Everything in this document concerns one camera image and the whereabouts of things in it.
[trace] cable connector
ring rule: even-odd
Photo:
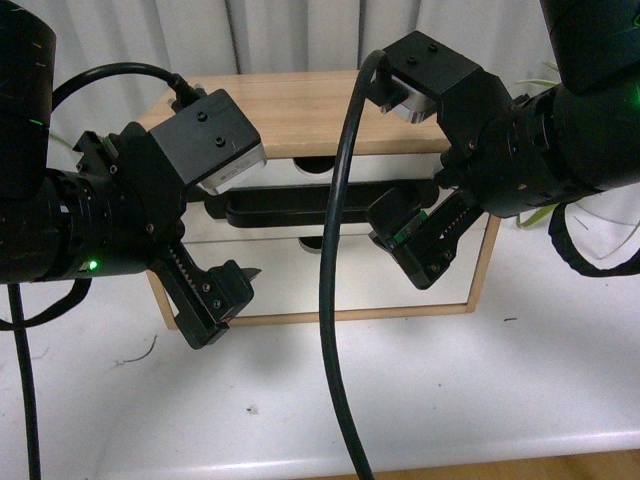
[[[176,100],[171,104],[171,109],[175,113],[207,96],[204,89],[192,87],[177,73],[172,74],[171,81],[167,82],[167,85],[176,92]]]

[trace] wooden frame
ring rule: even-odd
[[[224,88],[260,132],[267,158],[335,155],[357,72],[308,72],[264,75],[196,77],[207,92]],[[167,93],[139,122],[146,129],[173,114]],[[367,102],[363,112],[355,155],[439,153],[449,147],[435,118],[407,125],[394,115],[383,116]],[[466,303],[414,307],[346,310],[337,320],[396,318],[461,314],[475,310],[493,251],[500,221],[489,217]],[[155,274],[148,272],[158,306],[169,328],[176,328],[166,292]],[[317,312],[236,318],[234,325],[316,322]]]

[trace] wooden box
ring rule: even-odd
[[[328,184],[331,173],[311,174],[294,162],[301,157],[334,156],[356,72],[290,73],[197,77],[210,93],[225,89],[260,132],[267,166],[240,186]],[[147,129],[172,111],[171,93],[140,123]],[[435,117],[419,125],[382,115],[367,102],[350,180],[429,178],[449,143]],[[441,192],[440,200],[449,192]],[[322,226],[240,229],[213,220],[202,204],[184,215],[187,249],[201,268],[234,259],[262,273],[252,282],[255,298],[233,321],[238,324],[289,323],[317,319],[320,256],[300,237],[322,235]],[[499,227],[484,215],[462,237],[458,256],[429,290],[419,291],[390,255],[367,237],[368,224],[343,225],[338,255],[337,319],[465,313],[475,309]],[[173,312],[164,289],[149,274],[168,325]]]

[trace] black cable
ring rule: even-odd
[[[336,344],[335,330],[335,280],[338,242],[340,239],[340,223],[347,192],[351,157],[355,146],[356,135],[362,117],[362,110],[367,98],[371,79],[380,64],[384,71],[389,71],[386,54],[376,50],[364,60],[353,88],[349,108],[342,127],[336,166],[331,180],[331,191],[327,205],[327,216],[322,238],[322,254],[320,258],[319,314],[320,339],[322,342],[322,358],[325,373],[336,412],[340,430],[347,450],[360,479],[373,479],[373,472],[364,453],[360,437],[349,410],[347,394],[340,373],[340,360]]]
[[[15,326],[21,327],[24,322],[24,312],[22,311],[20,285],[13,283],[7,285],[7,288],[9,290],[11,318]],[[36,389],[33,383],[29,341],[27,340],[27,332],[24,328],[15,330],[14,336],[16,339],[18,364],[20,366],[20,378],[22,380],[22,400],[24,402],[24,418],[27,430],[27,455],[29,457],[29,478],[30,480],[40,480],[40,443],[38,441]]]
[[[186,80],[177,73],[171,73],[164,68],[146,63],[120,62],[92,68],[64,82],[53,92],[51,111],[55,110],[56,107],[71,94],[86,87],[90,83],[103,78],[129,74],[148,75],[164,80],[167,82],[167,85],[176,92],[177,100],[184,106],[190,105],[200,98],[196,90],[189,86]]]
[[[16,325],[16,323],[9,323],[5,320],[0,320],[0,331],[17,331],[24,330],[25,328],[37,327],[38,325],[43,325],[47,322],[50,322],[54,318],[58,318],[61,315],[64,315],[72,308],[82,302],[87,294],[89,293],[89,288],[91,287],[91,279],[89,278],[79,278],[73,282],[73,286],[71,287],[71,291],[64,297],[58,300],[56,303],[51,305],[49,308],[39,313],[33,318],[29,320],[24,320],[20,325]]]

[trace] wooden shelf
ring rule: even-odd
[[[207,93],[225,89],[253,123],[268,158],[335,155],[355,71],[194,77]],[[140,123],[150,129],[173,115],[167,93]],[[449,147],[435,117],[418,125],[382,115],[367,102],[355,154],[438,153]]]

